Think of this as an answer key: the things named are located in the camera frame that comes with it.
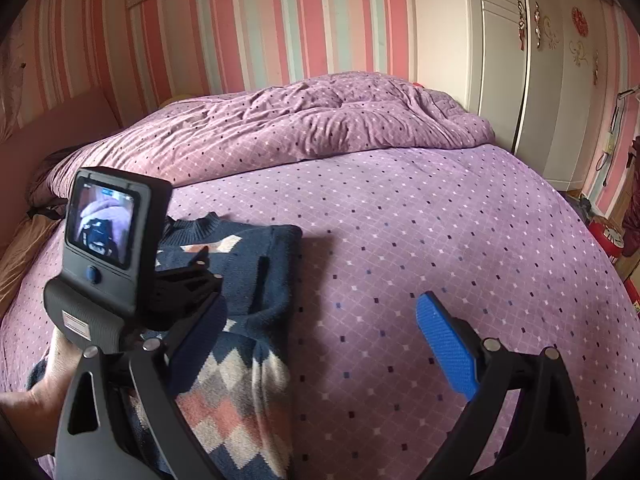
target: bed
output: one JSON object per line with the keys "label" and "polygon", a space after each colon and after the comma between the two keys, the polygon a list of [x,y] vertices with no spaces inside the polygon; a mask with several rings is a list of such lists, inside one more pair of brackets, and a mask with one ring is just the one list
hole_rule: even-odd
{"label": "bed", "polygon": [[[292,114],[298,124],[276,126]],[[425,290],[510,349],[557,346],[591,477],[640,413],[640,324],[575,212],[491,138],[446,94],[381,75],[324,76],[172,105],[71,155],[35,194],[68,196],[75,169],[105,164],[176,179],[174,218],[215,211],[302,228],[289,328],[300,478],[412,480],[444,441],[464,399],[416,325]],[[2,322],[2,390],[23,388],[46,350],[42,287],[60,271],[62,239],[60,228]],[[479,468],[500,449],[515,399]]]}

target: label sticker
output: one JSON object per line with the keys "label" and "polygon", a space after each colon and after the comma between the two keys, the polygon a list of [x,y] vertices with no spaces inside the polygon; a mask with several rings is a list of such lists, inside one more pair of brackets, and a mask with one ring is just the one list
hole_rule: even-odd
{"label": "label sticker", "polygon": [[85,323],[81,319],[72,316],[68,312],[62,311],[62,321],[65,326],[71,330],[71,332],[77,333],[80,337],[84,337],[88,341],[91,341],[91,332],[89,332],[89,324]]}

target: polka dot pattern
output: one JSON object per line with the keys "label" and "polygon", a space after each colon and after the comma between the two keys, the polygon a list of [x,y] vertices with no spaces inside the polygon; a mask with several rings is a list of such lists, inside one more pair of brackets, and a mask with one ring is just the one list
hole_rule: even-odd
{"label": "polka dot pattern", "polygon": [[[174,218],[209,211],[304,232],[289,330],[296,474],[414,480],[464,407],[415,322],[434,290],[508,348],[561,352],[584,425],[588,473],[640,412],[639,321],[614,269],[562,198],[494,146],[393,148],[299,162],[177,189]],[[0,329],[5,390],[46,349],[42,287],[62,230]],[[479,462],[492,463],[510,394]]]}

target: metal screw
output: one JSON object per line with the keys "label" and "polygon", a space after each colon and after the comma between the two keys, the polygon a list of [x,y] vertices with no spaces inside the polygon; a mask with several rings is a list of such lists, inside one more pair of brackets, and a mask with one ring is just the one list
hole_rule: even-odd
{"label": "metal screw", "polygon": [[553,359],[553,361],[555,361],[560,357],[560,352],[558,352],[558,350],[550,346],[549,348],[545,348],[545,355],[549,359]]}
{"label": "metal screw", "polygon": [[91,345],[84,349],[82,355],[87,359],[91,359],[92,357],[96,357],[98,355],[98,347]]}
{"label": "metal screw", "polygon": [[154,350],[158,350],[161,344],[162,342],[157,337],[152,337],[142,343],[142,348],[147,352],[153,352]]}
{"label": "metal screw", "polygon": [[482,344],[489,352],[497,352],[502,347],[500,341],[491,337],[485,339]]}

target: headboard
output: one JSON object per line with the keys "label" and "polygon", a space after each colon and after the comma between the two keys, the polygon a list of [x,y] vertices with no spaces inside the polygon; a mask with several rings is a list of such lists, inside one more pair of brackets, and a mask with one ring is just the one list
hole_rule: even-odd
{"label": "headboard", "polygon": [[29,206],[24,198],[39,163],[68,146],[103,139],[120,129],[100,89],[69,99],[0,145],[0,257]]}

